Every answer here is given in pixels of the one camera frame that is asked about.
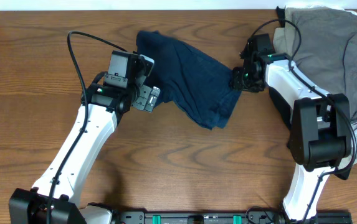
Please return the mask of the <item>grey garment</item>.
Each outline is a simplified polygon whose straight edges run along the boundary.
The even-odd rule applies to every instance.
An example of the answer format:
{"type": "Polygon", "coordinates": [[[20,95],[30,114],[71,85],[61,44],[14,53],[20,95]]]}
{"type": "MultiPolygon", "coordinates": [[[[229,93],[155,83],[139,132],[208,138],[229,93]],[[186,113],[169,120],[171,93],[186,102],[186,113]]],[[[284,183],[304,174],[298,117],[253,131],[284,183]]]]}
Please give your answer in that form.
{"type": "Polygon", "coordinates": [[[285,15],[301,32],[293,43],[298,68],[320,88],[345,94],[357,122],[357,16],[327,7],[286,8],[285,15]]]}

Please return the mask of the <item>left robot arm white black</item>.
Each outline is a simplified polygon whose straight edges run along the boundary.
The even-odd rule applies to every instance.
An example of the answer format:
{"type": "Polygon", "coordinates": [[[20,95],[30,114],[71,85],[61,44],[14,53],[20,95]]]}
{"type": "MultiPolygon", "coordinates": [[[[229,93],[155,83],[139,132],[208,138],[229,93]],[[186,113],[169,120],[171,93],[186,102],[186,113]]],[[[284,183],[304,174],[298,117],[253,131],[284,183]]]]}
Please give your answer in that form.
{"type": "Polygon", "coordinates": [[[84,91],[75,123],[47,170],[30,190],[9,199],[11,223],[114,223],[112,209],[99,203],[79,208],[84,183],[106,140],[130,108],[152,112],[160,89],[99,73],[84,91]]]}

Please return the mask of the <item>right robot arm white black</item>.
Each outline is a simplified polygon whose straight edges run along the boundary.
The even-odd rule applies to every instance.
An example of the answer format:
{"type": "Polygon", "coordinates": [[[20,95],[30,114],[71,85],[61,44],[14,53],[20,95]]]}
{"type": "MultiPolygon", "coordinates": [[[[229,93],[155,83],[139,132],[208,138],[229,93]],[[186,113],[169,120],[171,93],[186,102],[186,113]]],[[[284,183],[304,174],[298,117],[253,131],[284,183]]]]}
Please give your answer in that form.
{"type": "Polygon", "coordinates": [[[349,212],[319,212],[318,199],[329,176],[346,180],[355,163],[356,140],[350,104],[343,94],[316,86],[287,54],[263,49],[242,52],[232,73],[235,90],[270,97],[290,130],[288,148],[296,163],[281,211],[247,211],[249,223],[352,223],[349,212]]]}

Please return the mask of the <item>black mounting rail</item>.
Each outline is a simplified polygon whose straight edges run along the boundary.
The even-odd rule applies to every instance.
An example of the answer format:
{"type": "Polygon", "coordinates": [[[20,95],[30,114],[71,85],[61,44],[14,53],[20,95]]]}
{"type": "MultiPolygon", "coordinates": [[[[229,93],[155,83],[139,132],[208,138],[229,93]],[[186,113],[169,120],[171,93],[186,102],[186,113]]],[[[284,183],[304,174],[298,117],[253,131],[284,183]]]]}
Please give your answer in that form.
{"type": "Polygon", "coordinates": [[[117,224],[284,224],[293,223],[282,213],[250,210],[244,213],[148,213],[122,212],[112,221],[117,224]]]}

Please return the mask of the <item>navy blue shorts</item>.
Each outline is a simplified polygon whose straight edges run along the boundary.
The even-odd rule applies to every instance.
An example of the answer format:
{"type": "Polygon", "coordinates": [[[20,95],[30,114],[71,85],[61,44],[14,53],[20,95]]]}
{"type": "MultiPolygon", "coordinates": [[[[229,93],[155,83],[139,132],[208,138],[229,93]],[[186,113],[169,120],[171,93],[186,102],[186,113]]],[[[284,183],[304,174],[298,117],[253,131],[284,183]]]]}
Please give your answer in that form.
{"type": "Polygon", "coordinates": [[[201,127],[225,128],[241,94],[230,88],[230,68],[157,31],[139,31],[136,46],[155,61],[145,84],[161,90],[156,105],[172,101],[201,127]]]}

